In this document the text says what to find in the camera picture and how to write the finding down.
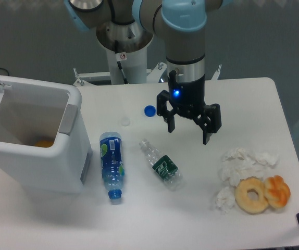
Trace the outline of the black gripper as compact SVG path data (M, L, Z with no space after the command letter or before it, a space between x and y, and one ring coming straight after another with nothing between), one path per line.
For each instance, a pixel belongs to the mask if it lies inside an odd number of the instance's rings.
M179 83L177 71L172 70L168 77L168 87L169 92L162 90L156 100L157 115L167 123L168 132L175 129L174 115L177 114L193 120L202 129L202 142L206 145L211 135L221 128L222 121L220 105L205 104L205 76L192 82ZM172 110L167 108L168 101Z

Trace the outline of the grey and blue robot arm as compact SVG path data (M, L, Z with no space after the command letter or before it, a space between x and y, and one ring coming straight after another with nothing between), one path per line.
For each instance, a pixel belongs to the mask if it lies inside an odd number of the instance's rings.
M226 1L65 1L82 29L96 29L97 39L112 59L110 75L128 84L145 79L132 54L145 49L154 36L163 40L168 90L157 95L157 114L175 129L175 115L193 120L206 144L221 127L218 104L205 103L205 24L207 14ZM126 63L134 66L127 68Z

